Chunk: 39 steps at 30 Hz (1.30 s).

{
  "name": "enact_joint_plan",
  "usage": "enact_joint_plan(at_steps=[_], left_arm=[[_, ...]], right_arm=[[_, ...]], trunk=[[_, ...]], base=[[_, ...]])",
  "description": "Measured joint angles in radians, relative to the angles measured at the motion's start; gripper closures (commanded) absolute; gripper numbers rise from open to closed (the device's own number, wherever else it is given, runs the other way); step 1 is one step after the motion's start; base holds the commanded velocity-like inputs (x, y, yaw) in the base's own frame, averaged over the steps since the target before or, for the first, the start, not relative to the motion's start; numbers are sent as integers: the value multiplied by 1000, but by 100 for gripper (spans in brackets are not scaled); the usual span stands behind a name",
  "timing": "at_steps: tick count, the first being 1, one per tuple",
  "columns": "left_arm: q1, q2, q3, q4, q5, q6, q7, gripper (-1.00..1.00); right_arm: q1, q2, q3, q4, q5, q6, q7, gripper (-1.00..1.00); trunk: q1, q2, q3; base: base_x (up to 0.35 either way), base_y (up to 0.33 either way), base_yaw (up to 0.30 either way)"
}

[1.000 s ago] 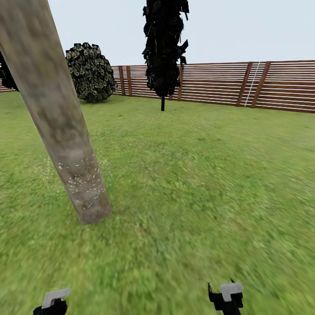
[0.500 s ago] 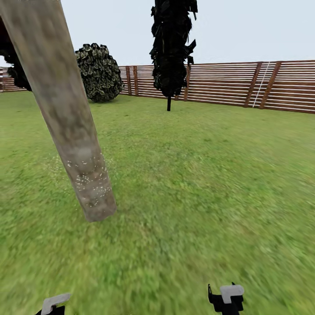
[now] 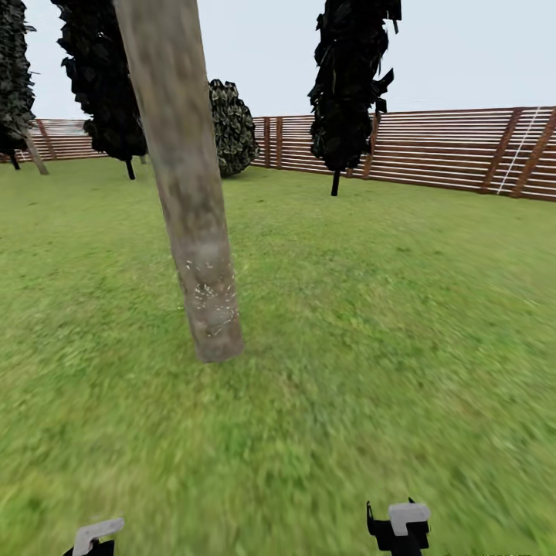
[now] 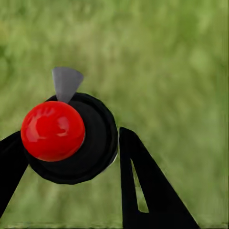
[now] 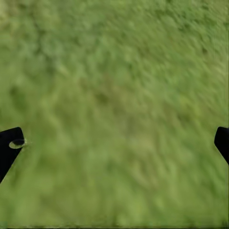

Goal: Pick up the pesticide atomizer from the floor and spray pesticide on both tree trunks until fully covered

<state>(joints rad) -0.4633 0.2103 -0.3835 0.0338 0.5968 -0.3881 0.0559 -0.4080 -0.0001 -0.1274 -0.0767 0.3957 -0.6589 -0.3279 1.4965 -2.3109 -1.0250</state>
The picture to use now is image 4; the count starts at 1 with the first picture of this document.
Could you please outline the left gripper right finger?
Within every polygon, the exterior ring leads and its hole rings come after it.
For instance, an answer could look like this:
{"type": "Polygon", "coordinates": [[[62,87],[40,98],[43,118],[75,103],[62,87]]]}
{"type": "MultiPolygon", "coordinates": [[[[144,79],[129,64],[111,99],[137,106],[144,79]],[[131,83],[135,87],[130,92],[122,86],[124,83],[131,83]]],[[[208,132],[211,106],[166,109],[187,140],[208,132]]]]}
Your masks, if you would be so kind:
{"type": "Polygon", "coordinates": [[[200,229],[137,134],[120,127],[123,229],[200,229]],[[149,213],[138,210],[133,161],[149,213]]]}

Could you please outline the pesticide atomizer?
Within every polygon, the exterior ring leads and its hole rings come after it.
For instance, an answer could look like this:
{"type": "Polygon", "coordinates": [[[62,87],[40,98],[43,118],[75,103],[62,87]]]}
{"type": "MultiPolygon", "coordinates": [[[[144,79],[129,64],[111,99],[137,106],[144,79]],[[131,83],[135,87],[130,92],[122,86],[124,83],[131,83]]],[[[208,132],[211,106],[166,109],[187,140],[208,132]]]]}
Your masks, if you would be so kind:
{"type": "Polygon", "coordinates": [[[103,173],[119,150],[114,115],[104,103],[78,93],[84,74],[54,67],[56,95],[32,108],[21,125],[24,154],[43,179],[74,185],[103,173]]]}

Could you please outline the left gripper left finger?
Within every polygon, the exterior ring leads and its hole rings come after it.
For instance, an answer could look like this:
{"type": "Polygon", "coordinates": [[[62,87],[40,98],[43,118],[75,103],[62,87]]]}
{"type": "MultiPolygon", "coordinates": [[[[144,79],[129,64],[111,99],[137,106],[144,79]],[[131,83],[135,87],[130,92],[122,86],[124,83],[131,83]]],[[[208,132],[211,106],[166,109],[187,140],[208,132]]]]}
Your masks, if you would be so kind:
{"type": "Polygon", "coordinates": [[[28,165],[21,131],[0,141],[0,218],[28,165]]]}

